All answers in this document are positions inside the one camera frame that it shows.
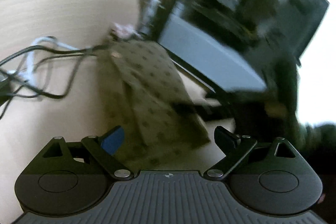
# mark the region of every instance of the cloth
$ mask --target cloth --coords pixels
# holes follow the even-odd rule
[[[117,160],[134,172],[155,169],[210,142],[196,115],[181,117],[171,107],[191,99],[160,45],[109,43],[108,50],[97,53],[97,76],[110,129],[120,125],[125,131]]]

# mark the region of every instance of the triangular cutout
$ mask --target triangular cutout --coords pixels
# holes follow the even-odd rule
[[[53,143],[49,147],[47,152],[45,152],[43,155],[44,158],[62,157],[62,156],[63,154],[62,154],[61,146],[59,145],[59,143]]]
[[[279,143],[275,156],[281,158],[295,158],[294,153],[285,143]]]

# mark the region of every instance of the circular cap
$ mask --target circular cap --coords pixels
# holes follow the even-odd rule
[[[207,175],[212,178],[219,178],[224,175],[224,173],[218,169],[211,169],[207,172]]]
[[[267,190],[276,193],[286,193],[299,185],[299,180],[293,174],[274,170],[260,175],[259,183]]]
[[[120,169],[120,170],[117,170],[116,172],[114,172],[114,175],[118,178],[126,178],[126,177],[129,177],[131,175],[131,172],[129,170],[126,170],[126,169]]]
[[[78,183],[78,177],[69,171],[52,171],[44,174],[40,180],[40,187],[51,193],[62,193],[74,188]]]

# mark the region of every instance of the gray panel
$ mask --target gray panel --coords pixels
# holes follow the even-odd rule
[[[159,43],[226,91],[266,89],[237,51],[175,15],[170,16]]]
[[[117,182],[94,208],[64,218],[32,213],[18,224],[319,224],[312,212],[290,218],[260,215],[240,205],[221,182],[203,179],[197,171],[141,171]]]

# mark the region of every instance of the brown cloth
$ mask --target brown cloth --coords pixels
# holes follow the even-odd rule
[[[208,142],[196,115],[181,117],[171,102],[191,102],[166,51],[155,42],[110,41],[97,52],[98,83],[110,128],[125,141],[115,158],[134,172],[155,169]]]

